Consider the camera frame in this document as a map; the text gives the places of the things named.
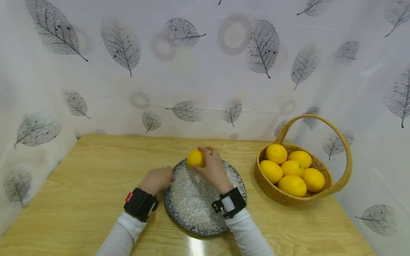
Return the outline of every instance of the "woven basket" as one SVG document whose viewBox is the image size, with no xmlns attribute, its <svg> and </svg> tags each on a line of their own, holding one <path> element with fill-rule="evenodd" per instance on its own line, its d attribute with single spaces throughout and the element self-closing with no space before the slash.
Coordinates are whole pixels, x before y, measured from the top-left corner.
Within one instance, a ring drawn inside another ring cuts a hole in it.
<svg viewBox="0 0 410 256">
<path fill-rule="evenodd" d="M 293 144 L 283 143 L 283 140 L 285 139 L 285 136 L 286 136 L 287 132 L 289 131 L 290 126 L 296 120 L 301 119 L 301 118 L 308 118 L 308 117 L 319 119 L 322 122 L 329 125 L 336 132 L 336 134 L 340 137 L 340 139 L 342 140 L 342 143 L 343 143 L 343 146 L 344 146 L 344 149 L 345 149 L 345 153 L 346 153 L 346 169 L 343 173 L 343 176 L 335 184 L 333 184 L 332 176 L 331 176 L 329 170 L 327 169 L 327 167 L 319 159 L 317 159 L 314 155 L 312 155 L 311 153 L 309 153 L 305 149 L 300 148 L 298 146 L 295 146 Z M 288 152 L 288 154 L 292 153 L 293 151 L 297 151 L 297 150 L 302 150 L 302 151 L 305 151 L 306 153 L 308 153 L 312 158 L 312 165 L 310 167 L 319 170 L 323 174 L 323 176 L 325 177 L 325 186 L 321 191 L 319 191 L 317 193 L 308 192 L 306 194 L 306 196 L 304 196 L 304 197 L 295 197 L 295 196 L 289 195 L 289 194 L 283 192 L 282 190 L 280 190 L 279 188 L 277 188 L 275 185 L 273 185 L 265 177 L 265 175 L 263 174 L 263 172 L 260 169 L 259 163 L 261 161 L 267 159 L 266 158 L 266 149 L 268 148 L 268 146 L 266 146 L 261 151 L 259 151 L 259 153 L 257 154 L 256 164 L 255 164 L 255 171 L 254 172 L 255 172 L 256 183 L 258 184 L 260 189 L 268 197 L 270 197 L 272 200 L 274 200 L 274 201 L 276 201 L 280 204 L 287 205 L 287 206 L 300 205 L 300 204 L 307 203 L 311 200 L 314 200 L 314 199 L 317 199 L 317 198 L 323 198 L 323 197 L 326 197 L 326 196 L 331 195 L 333 193 L 336 193 L 336 192 L 342 190 L 342 188 L 344 188 L 346 186 L 347 182 L 349 181 L 351 171 L 352 171 L 352 156 L 351 156 L 349 144 L 347 143 L 347 140 L 342 135 L 342 133 L 339 131 L 339 129 L 336 126 L 334 126 L 332 123 L 327 121 L 325 118 L 320 117 L 320 116 L 316 116 L 316 115 L 310 115 L 310 114 L 304 114 L 304 115 L 301 115 L 301 116 L 297 116 L 297 117 L 291 119 L 290 121 L 288 121 L 282 127 L 282 129 L 280 130 L 279 134 L 277 135 L 277 137 L 276 137 L 276 139 L 273 143 L 283 145 L 285 147 L 286 151 Z"/>
</svg>

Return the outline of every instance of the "wrist strap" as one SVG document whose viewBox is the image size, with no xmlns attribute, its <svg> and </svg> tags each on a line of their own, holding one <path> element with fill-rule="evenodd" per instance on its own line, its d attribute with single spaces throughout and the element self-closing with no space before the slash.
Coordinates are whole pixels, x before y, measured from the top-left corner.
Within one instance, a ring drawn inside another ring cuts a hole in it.
<svg viewBox="0 0 410 256">
<path fill-rule="evenodd" d="M 226 194 L 220 195 L 220 200 L 212 203 L 212 208 L 215 213 L 223 212 L 225 219 L 231 219 L 235 214 L 246 207 L 246 202 L 239 192 L 238 188 L 234 188 Z"/>
<path fill-rule="evenodd" d="M 157 209 L 158 204 L 157 197 L 136 188 L 125 199 L 124 210 L 140 221 L 146 222 L 150 213 Z"/>
</svg>

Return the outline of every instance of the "plate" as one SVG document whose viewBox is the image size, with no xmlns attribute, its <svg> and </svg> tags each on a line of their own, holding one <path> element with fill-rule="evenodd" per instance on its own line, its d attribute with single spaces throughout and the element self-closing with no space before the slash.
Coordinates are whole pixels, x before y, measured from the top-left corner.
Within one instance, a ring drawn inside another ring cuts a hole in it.
<svg viewBox="0 0 410 256">
<path fill-rule="evenodd" d="M 230 182 L 246 201 L 245 185 L 232 165 L 222 160 Z M 173 168 L 175 181 L 165 191 L 165 205 L 174 220 L 186 230 L 215 236 L 228 230 L 222 212 L 215 213 L 211 204 L 219 193 L 197 172 L 189 169 L 187 159 Z"/>
</svg>

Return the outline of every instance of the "yellow lemon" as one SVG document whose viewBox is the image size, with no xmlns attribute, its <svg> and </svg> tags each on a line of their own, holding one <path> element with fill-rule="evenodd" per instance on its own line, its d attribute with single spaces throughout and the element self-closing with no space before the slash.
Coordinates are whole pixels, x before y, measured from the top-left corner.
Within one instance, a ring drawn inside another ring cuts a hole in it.
<svg viewBox="0 0 410 256">
<path fill-rule="evenodd" d="M 306 153 L 305 151 L 301 151 L 301 150 L 290 153 L 287 159 L 300 162 L 303 168 L 305 169 L 309 168 L 309 166 L 312 164 L 312 158 L 310 157 L 310 155 Z"/>
<path fill-rule="evenodd" d="M 280 166 L 269 160 L 263 160 L 260 162 L 260 169 L 266 178 L 268 178 L 268 180 L 273 184 L 280 181 L 283 176 L 283 171 Z"/>
<path fill-rule="evenodd" d="M 296 175 L 284 176 L 279 181 L 278 188 L 295 197 L 304 197 L 307 190 L 305 182 Z"/>
<path fill-rule="evenodd" d="M 287 160 L 280 167 L 282 168 L 283 176 L 296 175 L 303 178 L 305 173 L 303 166 L 295 160 Z"/>
<path fill-rule="evenodd" d="M 303 181 L 306 183 L 307 190 L 310 192 L 319 192 L 325 186 L 325 177 L 320 171 L 313 168 L 305 170 Z"/>
<path fill-rule="evenodd" d="M 199 149 L 194 149 L 187 158 L 187 164 L 190 169 L 194 165 L 199 166 L 199 167 L 205 167 L 205 155 L 202 151 Z"/>
<path fill-rule="evenodd" d="M 274 163 L 281 164 L 286 161 L 286 149 L 279 144 L 272 144 L 266 149 L 266 158 Z"/>
</svg>

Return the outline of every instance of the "white sleeve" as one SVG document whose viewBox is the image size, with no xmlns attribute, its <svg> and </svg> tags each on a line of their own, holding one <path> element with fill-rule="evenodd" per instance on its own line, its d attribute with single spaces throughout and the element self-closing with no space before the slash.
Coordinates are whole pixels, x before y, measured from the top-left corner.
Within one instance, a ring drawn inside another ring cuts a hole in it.
<svg viewBox="0 0 410 256">
<path fill-rule="evenodd" d="M 225 220 L 225 222 L 233 233 L 242 256 L 274 255 L 246 208 L 235 214 L 232 219 Z"/>
<path fill-rule="evenodd" d="M 129 256 L 132 246 L 146 225 L 146 222 L 141 222 L 123 212 L 96 256 Z"/>
</svg>

